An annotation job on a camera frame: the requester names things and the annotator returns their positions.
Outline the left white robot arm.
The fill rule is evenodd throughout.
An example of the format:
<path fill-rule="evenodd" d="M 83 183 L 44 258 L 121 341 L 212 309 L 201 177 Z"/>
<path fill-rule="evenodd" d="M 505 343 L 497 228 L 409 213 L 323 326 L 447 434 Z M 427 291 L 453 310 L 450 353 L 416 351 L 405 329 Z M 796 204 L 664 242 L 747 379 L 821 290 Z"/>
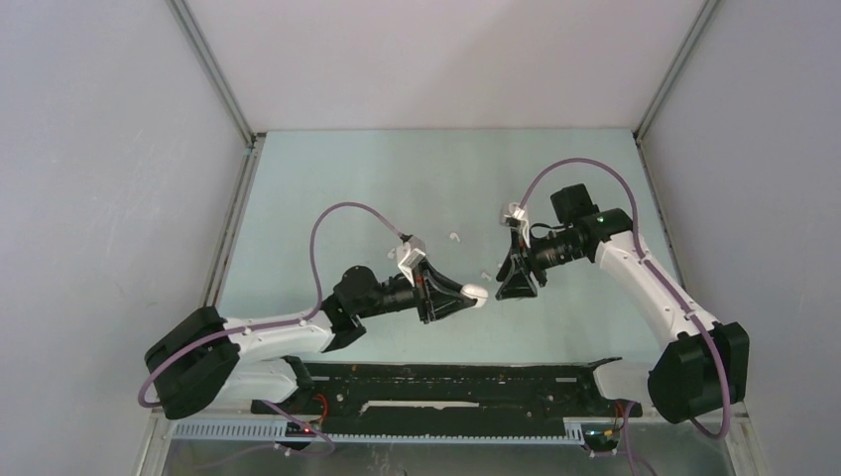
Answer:
<path fill-rule="evenodd" d="M 313 400 L 302 354 L 348 347 L 365 334 L 365 318 L 414 309 L 421 322 L 432 323 L 487 299 L 484 288 L 459 284 L 428 260 L 385 281 L 354 266 L 312 310 L 233 318 L 213 305 L 200 307 L 156 342 L 144 361 L 157 404 L 171 420 L 242 401 L 269 401 L 296 414 Z"/>

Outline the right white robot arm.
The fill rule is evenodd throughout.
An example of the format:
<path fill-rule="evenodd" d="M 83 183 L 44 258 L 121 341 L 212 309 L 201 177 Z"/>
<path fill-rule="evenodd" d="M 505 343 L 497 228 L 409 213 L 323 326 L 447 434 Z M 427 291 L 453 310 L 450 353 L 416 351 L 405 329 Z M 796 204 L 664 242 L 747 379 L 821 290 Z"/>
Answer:
<path fill-rule="evenodd" d="M 722 323 L 681 289 L 623 209 L 600 210 L 582 183 L 550 200 L 559 224 L 543 236 L 533 234 L 523 206 L 503 208 L 511 246 L 496 298 L 534 298 L 549 269 L 587 259 L 624 290 L 662 350 L 652 368 L 623 360 L 598 365 L 576 389 L 580 407 L 601 415 L 616 401 L 638 402 L 681 423 L 743 402 L 750 351 L 745 328 Z"/>

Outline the white case with black window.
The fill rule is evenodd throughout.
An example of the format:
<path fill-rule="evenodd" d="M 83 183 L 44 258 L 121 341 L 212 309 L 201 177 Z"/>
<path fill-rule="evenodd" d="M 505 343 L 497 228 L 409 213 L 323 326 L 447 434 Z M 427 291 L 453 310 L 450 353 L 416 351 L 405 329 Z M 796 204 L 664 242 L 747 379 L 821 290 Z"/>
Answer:
<path fill-rule="evenodd" d="M 487 302 L 489 296 L 485 288 L 475 284 L 463 285 L 460 293 L 464 297 L 474 300 L 473 307 L 475 308 L 481 308 Z"/>

